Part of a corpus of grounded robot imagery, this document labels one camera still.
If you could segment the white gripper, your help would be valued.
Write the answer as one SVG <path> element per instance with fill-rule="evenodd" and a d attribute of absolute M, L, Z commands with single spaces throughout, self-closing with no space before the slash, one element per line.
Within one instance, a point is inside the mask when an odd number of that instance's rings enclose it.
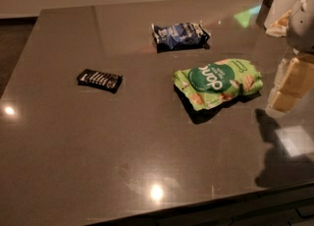
<path fill-rule="evenodd" d="M 288 20 L 288 45 L 298 52 L 314 53 L 314 0 L 297 0 Z M 273 92 L 270 106 L 289 112 L 314 86 L 314 64 L 293 58 L 288 64 L 280 91 Z"/>

